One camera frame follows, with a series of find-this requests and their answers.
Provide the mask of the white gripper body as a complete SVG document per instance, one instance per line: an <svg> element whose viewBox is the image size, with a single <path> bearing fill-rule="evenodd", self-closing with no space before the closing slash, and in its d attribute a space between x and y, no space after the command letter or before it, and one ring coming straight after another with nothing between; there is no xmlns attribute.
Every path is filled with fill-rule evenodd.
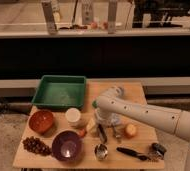
<svg viewBox="0 0 190 171"><path fill-rule="evenodd" d="M94 116L96 122L105 127L117 126L121 124L120 117L116 113L107 112L102 109L96 109Z"/></svg>

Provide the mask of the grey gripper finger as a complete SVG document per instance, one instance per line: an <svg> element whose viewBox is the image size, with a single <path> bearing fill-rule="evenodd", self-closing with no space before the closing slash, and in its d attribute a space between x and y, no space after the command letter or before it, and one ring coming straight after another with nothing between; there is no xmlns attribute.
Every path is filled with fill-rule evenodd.
<svg viewBox="0 0 190 171"><path fill-rule="evenodd" d="M97 130L98 130L98 134L99 134L101 142L103 144L107 143L107 136L101 124L98 124Z"/></svg>
<svg viewBox="0 0 190 171"><path fill-rule="evenodd" d="M113 130L113 136L116 138L116 139L121 139L121 135L119 134L119 132L116 130L115 126L112 125L112 130Z"/></svg>

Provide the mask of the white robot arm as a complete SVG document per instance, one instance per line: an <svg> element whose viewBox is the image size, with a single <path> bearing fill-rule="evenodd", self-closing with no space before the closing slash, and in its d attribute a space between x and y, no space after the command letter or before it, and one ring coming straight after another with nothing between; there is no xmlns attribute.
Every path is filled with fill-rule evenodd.
<svg viewBox="0 0 190 171"><path fill-rule="evenodd" d="M102 92L93 102L96 106L96 120L110 122L112 114L121 114L174 134L189 142L184 171L190 171L190 112L156 105L139 104L122 99L121 87L110 87Z"/></svg>

